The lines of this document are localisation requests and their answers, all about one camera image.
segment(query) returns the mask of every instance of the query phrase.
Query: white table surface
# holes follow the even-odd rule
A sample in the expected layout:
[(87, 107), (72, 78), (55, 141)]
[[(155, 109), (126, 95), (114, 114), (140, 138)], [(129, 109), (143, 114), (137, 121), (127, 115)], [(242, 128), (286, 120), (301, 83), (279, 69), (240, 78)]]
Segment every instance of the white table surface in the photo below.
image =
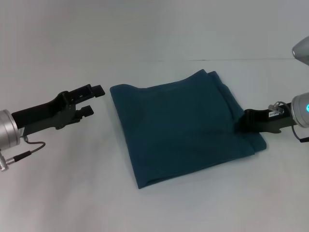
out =
[[(291, 129), (267, 150), (138, 189), (109, 88), (217, 71), (240, 105), (309, 91), (291, 49), (309, 35), (304, 0), (4, 0), (0, 108), (15, 112), (86, 84), (91, 117), (29, 136), (44, 150), (0, 174), (0, 231), (307, 232), (309, 145)], [(300, 136), (308, 130), (296, 128)], [(11, 157), (29, 145), (3, 151)]]

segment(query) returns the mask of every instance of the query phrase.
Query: white wall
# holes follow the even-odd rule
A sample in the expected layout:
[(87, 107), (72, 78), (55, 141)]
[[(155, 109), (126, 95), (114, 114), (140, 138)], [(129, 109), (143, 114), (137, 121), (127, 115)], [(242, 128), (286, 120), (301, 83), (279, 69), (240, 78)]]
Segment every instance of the white wall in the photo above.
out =
[[(290, 128), (268, 149), (138, 190), (109, 88), (217, 71), (243, 108), (308, 92), (291, 49), (309, 35), (304, 0), (4, 0), (0, 108), (15, 112), (85, 84), (95, 114), (29, 136), (44, 150), (0, 174), (10, 232), (308, 231), (309, 145)], [(308, 130), (297, 128), (301, 136)], [(29, 150), (3, 151), (11, 157)]]

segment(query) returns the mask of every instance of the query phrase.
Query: label sticker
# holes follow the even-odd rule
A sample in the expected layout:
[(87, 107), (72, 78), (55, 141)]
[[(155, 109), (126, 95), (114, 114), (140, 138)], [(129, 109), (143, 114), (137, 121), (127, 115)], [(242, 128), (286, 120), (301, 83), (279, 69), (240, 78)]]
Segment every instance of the label sticker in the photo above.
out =
[(273, 117), (277, 115), (279, 115), (279, 113), (272, 111), (272, 112), (269, 112), (268, 117)]

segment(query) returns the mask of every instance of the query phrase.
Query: black cable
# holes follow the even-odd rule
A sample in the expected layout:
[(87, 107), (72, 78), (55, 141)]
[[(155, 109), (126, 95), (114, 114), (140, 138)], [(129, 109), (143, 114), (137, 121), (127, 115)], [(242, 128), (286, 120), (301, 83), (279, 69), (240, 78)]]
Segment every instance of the black cable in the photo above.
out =
[(45, 142), (29, 142), (27, 136), (24, 137), (24, 141), (25, 141), (27, 144), (42, 144), (42, 146), (40, 146), (40, 147), (38, 147), (38, 148), (36, 148), (36, 149), (30, 151), (31, 153), (34, 153), (34, 152), (36, 152), (36, 151), (38, 151), (38, 150), (41, 150), (41, 149), (42, 149), (43, 147), (45, 147), (45, 145), (46, 145)]
[[(283, 105), (288, 109), (291, 118), (293, 118), (291, 109), (290, 109), (290, 107), (287, 105), (287, 103), (282, 102), (282, 101), (279, 101), (279, 103), (280, 103), (280, 104), (283, 104)], [(300, 138), (298, 137), (298, 135), (297, 135), (296, 132), (295, 132), (294, 125), (292, 125), (292, 131), (293, 131), (293, 134), (294, 134), (294, 136), (296, 137), (296, 139), (300, 140)]]

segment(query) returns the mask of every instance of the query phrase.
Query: dark teal towel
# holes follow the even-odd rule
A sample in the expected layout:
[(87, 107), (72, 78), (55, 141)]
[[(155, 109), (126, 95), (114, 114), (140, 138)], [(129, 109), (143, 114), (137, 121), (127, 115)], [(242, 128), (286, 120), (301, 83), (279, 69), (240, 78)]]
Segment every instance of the dark teal towel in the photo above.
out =
[(260, 134), (235, 131), (243, 110), (216, 72), (110, 91), (139, 188), (266, 149)]

